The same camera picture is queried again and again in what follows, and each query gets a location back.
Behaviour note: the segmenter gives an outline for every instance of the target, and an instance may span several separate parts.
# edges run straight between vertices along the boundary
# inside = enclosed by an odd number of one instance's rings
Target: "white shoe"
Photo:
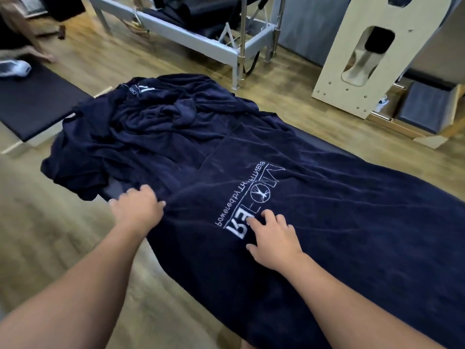
[[[23,60],[0,61],[0,77],[27,77],[31,65]]]
[[[382,108],[384,108],[387,103],[389,103],[389,99],[387,99],[387,95],[385,94],[380,101],[378,102],[378,105],[376,105],[376,112],[380,112]]]

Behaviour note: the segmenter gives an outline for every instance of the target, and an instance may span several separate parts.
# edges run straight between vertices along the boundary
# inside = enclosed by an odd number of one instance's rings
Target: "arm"
[[[144,185],[111,200],[116,225],[58,281],[0,323],[0,348],[104,348],[124,303],[134,256],[165,202]]]
[[[353,291],[302,252],[292,225],[265,210],[266,225],[247,222],[257,246],[253,258],[281,273],[298,291],[333,349],[444,349],[373,302]]]

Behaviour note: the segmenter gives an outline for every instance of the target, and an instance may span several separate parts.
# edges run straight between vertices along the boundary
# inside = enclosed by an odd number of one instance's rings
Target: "wooden floor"
[[[108,17],[113,36],[95,14],[68,22],[67,38],[45,46],[58,57],[50,68],[89,94],[132,77],[176,72],[207,74],[231,86],[231,69],[168,40],[151,44]],[[238,95],[286,122],[379,165],[418,176],[465,200],[465,133],[437,150],[311,98],[318,67],[280,49],[259,63]],[[0,149],[17,140],[0,127]],[[89,252],[112,226],[103,200],[84,202],[39,171],[50,142],[0,161],[0,307],[10,311]],[[147,243],[137,255],[126,303],[109,348],[238,348],[238,338],[167,277]]]

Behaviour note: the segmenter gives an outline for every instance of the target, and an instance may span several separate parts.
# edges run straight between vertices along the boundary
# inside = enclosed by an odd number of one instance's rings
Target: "navy blue blanket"
[[[202,75],[134,78],[75,108],[43,173],[93,199],[108,176],[167,201],[161,266],[263,349],[328,348],[311,312],[245,249],[283,214],[324,269],[448,348],[465,345],[465,205],[413,176],[316,148]]]

